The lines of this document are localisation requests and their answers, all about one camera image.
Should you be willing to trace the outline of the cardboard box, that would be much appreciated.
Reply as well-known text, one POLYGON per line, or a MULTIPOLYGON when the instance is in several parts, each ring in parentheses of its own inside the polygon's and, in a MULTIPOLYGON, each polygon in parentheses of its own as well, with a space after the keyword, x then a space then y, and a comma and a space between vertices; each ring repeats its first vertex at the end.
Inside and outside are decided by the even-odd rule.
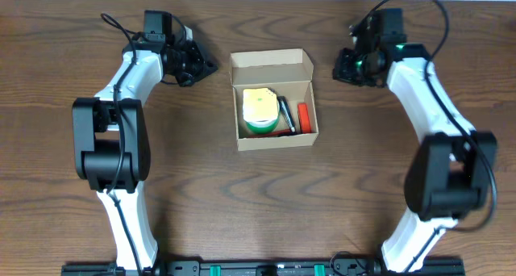
MULTIPOLYGON (((314 104, 314 65, 301 48, 234 52, 230 56, 230 79, 235 110, 236 143, 239 151, 270 148, 311 146, 318 137, 318 121, 314 104), (297 133, 295 136, 248 139, 252 133, 243 119, 243 90, 269 88, 277 97, 285 96, 297 133), (298 104, 308 106, 311 133, 302 134, 298 118, 298 104)), ((273 130, 289 129, 279 107, 279 120, 273 130)))

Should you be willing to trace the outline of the red utility knife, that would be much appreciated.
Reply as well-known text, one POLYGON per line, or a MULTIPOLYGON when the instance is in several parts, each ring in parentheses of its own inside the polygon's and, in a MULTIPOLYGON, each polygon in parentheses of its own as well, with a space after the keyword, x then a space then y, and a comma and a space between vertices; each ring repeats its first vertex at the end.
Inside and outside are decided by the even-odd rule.
POLYGON ((263 134, 253 134, 248 137, 248 139, 258 139, 258 138, 270 138, 270 137, 282 137, 282 136, 295 136, 296 132, 292 132, 290 129, 284 129, 280 131, 268 132, 263 134))

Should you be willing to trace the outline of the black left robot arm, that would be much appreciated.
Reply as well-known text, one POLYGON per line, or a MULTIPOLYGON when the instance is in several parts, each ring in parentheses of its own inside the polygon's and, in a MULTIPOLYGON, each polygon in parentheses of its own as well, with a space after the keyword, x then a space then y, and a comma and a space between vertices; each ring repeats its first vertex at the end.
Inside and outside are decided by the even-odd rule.
POLYGON ((73 103, 73 143, 77 175, 103 204, 116 244, 116 272, 142 275, 156 265, 144 198, 150 171, 150 144, 143 107, 155 86, 172 76, 181 87, 218 69, 196 41, 134 42, 110 82, 92 98, 73 103))

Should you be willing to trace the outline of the green tape roll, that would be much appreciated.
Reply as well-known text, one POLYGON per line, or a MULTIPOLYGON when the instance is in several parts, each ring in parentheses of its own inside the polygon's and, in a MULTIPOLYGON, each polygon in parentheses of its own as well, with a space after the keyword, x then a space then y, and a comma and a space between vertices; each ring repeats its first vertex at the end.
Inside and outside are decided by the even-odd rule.
POLYGON ((246 122, 247 127, 252 133, 266 134, 272 132, 278 125, 279 120, 246 122))

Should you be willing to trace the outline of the yellow sticky note pad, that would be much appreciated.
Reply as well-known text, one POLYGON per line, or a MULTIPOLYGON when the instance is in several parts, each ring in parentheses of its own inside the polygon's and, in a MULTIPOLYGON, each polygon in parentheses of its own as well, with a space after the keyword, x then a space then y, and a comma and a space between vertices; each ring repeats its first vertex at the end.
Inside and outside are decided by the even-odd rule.
POLYGON ((276 120, 279 114, 277 95, 269 88, 243 90, 243 119, 246 122, 276 120))

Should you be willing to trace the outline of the black yellow correction tape dispenser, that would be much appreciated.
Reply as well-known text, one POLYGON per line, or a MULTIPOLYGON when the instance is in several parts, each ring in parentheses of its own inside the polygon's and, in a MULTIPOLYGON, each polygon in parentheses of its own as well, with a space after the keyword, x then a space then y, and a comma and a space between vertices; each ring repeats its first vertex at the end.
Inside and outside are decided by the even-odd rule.
POLYGON ((289 130, 292 134, 296 134, 297 130, 295 128, 295 122, 293 120, 293 116, 291 113, 291 110, 289 108, 289 104, 285 98, 285 96, 278 96, 277 101, 279 103, 279 107, 281 109, 281 112, 283 116, 285 117, 285 122, 287 123, 289 130))

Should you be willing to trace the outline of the red mini stapler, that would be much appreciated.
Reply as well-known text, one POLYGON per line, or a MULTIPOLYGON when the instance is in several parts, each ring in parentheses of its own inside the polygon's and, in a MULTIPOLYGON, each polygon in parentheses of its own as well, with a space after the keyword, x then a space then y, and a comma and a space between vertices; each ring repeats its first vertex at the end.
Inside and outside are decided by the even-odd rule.
POLYGON ((301 102, 298 104, 298 118, 302 134, 311 133, 310 116, 308 112, 308 106, 301 102))

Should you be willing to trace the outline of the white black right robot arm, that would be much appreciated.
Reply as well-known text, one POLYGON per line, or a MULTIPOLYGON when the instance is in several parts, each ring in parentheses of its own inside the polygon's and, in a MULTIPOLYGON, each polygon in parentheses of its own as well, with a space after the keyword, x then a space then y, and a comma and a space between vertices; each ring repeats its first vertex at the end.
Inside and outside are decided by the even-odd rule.
POLYGON ((429 266, 425 259, 446 232, 466 230, 458 223, 469 212, 482 208, 487 200, 490 211, 495 211, 494 134, 477 131, 458 112, 421 44, 345 48, 336 59, 333 77, 390 90, 418 137, 418 151, 404 183, 406 211, 380 247, 382 270, 389 274, 450 272, 448 264, 429 266))

